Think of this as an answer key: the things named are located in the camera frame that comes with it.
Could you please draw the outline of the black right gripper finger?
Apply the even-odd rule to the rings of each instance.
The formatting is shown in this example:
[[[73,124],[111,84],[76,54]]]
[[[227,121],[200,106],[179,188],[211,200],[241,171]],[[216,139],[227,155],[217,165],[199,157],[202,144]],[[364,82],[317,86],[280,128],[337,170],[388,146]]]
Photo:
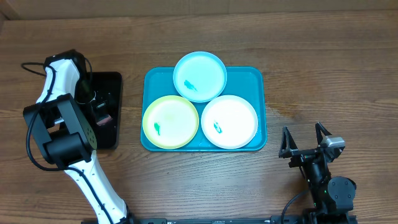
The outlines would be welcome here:
[[[282,142],[279,150],[279,158],[289,158],[298,154],[298,147],[288,130],[288,127],[282,128]]]
[[[325,136],[331,135],[331,133],[321,124],[321,122],[317,122],[315,124],[315,131],[317,135],[317,143],[320,144],[323,141]]]

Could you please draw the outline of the white plate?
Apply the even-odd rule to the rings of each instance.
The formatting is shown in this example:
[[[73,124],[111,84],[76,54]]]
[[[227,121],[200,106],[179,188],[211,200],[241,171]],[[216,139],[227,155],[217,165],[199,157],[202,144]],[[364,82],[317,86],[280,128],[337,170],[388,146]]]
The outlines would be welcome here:
[[[244,98],[223,95],[211,100],[202,112],[205,137],[222,149],[238,149],[256,135],[259,120],[254,107]]]

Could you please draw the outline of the yellow-green plate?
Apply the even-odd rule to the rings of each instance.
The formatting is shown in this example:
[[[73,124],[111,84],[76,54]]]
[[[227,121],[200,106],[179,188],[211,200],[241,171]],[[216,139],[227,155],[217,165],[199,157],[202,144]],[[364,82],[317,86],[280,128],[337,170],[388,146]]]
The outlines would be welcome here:
[[[178,149],[188,144],[199,127],[197,109],[187,99],[167,95],[145,110],[142,128],[145,137],[161,149]]]

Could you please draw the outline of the light blue plate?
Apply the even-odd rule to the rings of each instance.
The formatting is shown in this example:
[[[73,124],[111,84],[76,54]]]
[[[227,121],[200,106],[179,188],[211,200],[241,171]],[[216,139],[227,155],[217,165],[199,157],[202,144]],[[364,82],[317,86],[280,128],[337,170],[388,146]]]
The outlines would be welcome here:
[[[216,55],[196,51],[177,62],[172,78],[175,89],[182,97],[195,103],[205,103],[223,92],[228,73]]]

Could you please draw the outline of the black and orange sponge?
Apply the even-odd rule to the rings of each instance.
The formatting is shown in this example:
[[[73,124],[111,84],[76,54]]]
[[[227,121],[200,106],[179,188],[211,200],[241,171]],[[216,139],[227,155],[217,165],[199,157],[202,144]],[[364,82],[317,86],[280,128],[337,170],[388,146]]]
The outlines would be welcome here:
[[[109,114],[105,114],[103,116],[100,116],[97,120],[96,120],[96,124],[98,126],[103,126],[105,124],[107,124],[108,122],[112,121],[112,117]]]

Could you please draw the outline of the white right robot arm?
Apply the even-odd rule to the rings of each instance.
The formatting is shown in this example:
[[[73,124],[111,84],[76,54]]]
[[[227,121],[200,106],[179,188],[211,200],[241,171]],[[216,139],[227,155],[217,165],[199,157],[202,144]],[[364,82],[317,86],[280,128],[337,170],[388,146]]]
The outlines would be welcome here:
[[[332,177],[328,164],[338,158],[346,144],[340,136],[334,136],[319,122],[315,124],[317,147],[298,149],[288,127],[282,128],[280,158],[289,158],[289,167],[298,167],[306,180],[308,189],[292,198],[284,207],[276,223],[301,224],[354,224],[356,216],[349,212],[354,209],[356,183],[342,176]],[[310,193],[313,208],[306,208],[301,215],[287,216],[288,207],[299,197]]]

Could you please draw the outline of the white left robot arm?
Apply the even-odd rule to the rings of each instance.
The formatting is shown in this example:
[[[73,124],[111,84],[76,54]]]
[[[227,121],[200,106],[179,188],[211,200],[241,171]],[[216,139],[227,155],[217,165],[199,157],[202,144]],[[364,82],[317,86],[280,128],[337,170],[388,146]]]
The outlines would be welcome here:
[[[98,160],[99,149],[119,142],[122,76],[93,72],[74,49],[42,62],[46,77],[36,103],[24,108],[30,161],[41,170],[66,173],[96,213],[96,223],[136,223]]]

